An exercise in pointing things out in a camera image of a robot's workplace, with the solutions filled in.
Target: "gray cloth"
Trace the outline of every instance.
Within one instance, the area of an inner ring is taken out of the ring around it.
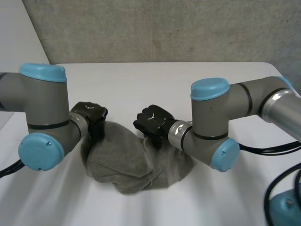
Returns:
[[[88,174],[110,182],[123,194],[166,188],[182,180],[194,166],[190,156],[167,141],[157,150],[149,139],[138,138],[127,128],[107,121],[105,137],[91,144],[86,137],[81,156]]]

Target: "concrete wall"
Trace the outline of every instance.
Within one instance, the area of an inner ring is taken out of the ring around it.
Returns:
[[[23,0],[51,63],[272,63],[301,90],[300,0]]]

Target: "black ring band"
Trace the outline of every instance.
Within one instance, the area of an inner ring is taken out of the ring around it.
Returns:
[[[249,108],[248,108],[248,111],[246,112],[246,115],[245,117],[249,116],[252,109],[253,109],[253,101],[252,101],[252,97],[251,97],[251,94],[250,94],[250,91],[248,89],[247,86],[245,86],[244,84],[242,83],[237,83],[237,85],[240,85],[246,92],[246,95],[248,96],[248,101],[249,101]]]
[[[273,92],[271,92],[270,94],[268,94],[262,101],[262,103],[260,104],[260,107],[258,109],[258,115],[261,117],[261,114],[262,114],[262,110],[263,110],[263,107],[265,105],[265,103],[268,101],[268,99],[273,96],[275,93],[279,92],[279,91],[282,91],[284,89],[287,89],[287,88],[278,88],[276,90],[274,90]]]
[[[228,135],[228,132],[226,132],[226,133],[223,134],[223,135],[215,136],[215,137],[206,137],[206,136],[199,135],[199,134],[197,134],[197,133],[195,133],[195,132],[193,132],[193,134],[194,134],[197,138],[200,138],[200,139],[203,139],[203,140],[220,140],[220,139],[225,138],[225,137]]]
[[[2,73],[0,74],[0,80],[5,76],[7,75],[8,73]],[[3,106],[3,104],[0,102],[0,109],[4,112],[7,112],[8,110]]]
[[[183,146],[183,144],[184,144],[185,136],[186,136],[186,134],[188,133],[188,131],[191,130],[191,129],[192,129],[192,126],[189,126],[189,127],[186,129],[186,131],[183,133],[182,137],[181,137],[181,149],[182,149],[182,151],[184,151],[184,146]]]
[[[27,127],[29,129],[37,129],[37,130],[45,130],[45,129],[56,129],[56,128],[60,128],[63,126],[66,126],[69,124],[69,119],[67,121],[63,121],[57,124],[51,124],[51,125],[31,125],[31,124],[27,124]]]

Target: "black cable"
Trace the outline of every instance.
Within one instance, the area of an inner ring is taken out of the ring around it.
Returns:
[[[12,165],[10,165],[9,167],[7,167],[7,168],[1,170],[1,171],[0,171],[0,175],[1,175],[2,173],[4,173],[4,172],[6,172],[6,171],[8,171],[8,170],[10,170],[10,169],[12,169],[12,168],[14,168],[16,165],[18,165],[18,164],[20,164],[20,163],[21,163],[21,160],[19,159],[19,160],[16,161],[14,164],[12,164]]]
[[[279,155],[284,155],[284,154],[290,154],[290,153],[294,153],[296,151],[299,151],[301,150],[301,147],[298,147],[296,149],[293,149],[291,151],[277,151],[277,152],[258,152],[258,153],[255,153],[255,152],[251,152],[251,153],[254,153],[254,154],[259,154],[259,155],[265,155],[265,156],[279,156]]]
[[[301,178],[301,170],[297,173],[294,182],[294,193],[295,193],[296,201],[301,209],[301,196],[300,196],[300,186],[299,186],[300,178]]]
[[[270,216],[270,212],[269,212],[269,197],[271,195],[272,190],[274,189],[274,187],[282,180],[284,179],[286,176],[288,176],[289,174],[293,173],[294,171],[301,169],[301,163],[289,168],[288,170],[284,171],[282,174],[280,174],[268,187],[265,196],[264,196],[264,201],[263,201],[263,207],[264,207],[264,214],[266,217],[266,220],[268,222],[269,226],[273,226],[273,222],[272,222],[272,218]]]
[[[239,147],[243,151],[251,152],[254,154],[265,155],[265,156],[278,156],[284,154],[290,154],[296,152],[301,149],[301,143],[298,141],[291,142],[284,145],[279,145],[275,147],[268,147],[268,148],[254,148],[248,147],[242,144],[239,144]]]
[[[9,167],[1,170],[0,178],[10,175],[10,174],[13,174],[13,173],[19,171],[23,167],[24,167],[24,164],[21,162],[21,160],[18,160],[14,164],[10,165]]]

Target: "white tabletop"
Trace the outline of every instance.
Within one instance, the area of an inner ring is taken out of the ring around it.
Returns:
[[[181,120],[191,120],[190,85],[223,77],[230,83],[280,73],[266,63],[65,64],[70,107],[91,101],[109,110],[107,120],[135,131],[143,108],[156,104]],[[25,116],[15,113],[0,131],[0,169],[18,159],[27,134]],[[230,137],[253,147],[294,141],[257,116],[230,122]],[[298,163],[301,152],[279,157],[241,152],[238,163],[220,173],[198,162],[168,189],[122,195],[87,177],[79,145],[54,169],[24,167],[0,179],[0,225],[4,226],[257,226],[264,225],[263,196],[268,184]],[[290,189],[286,179],[276,193]]]

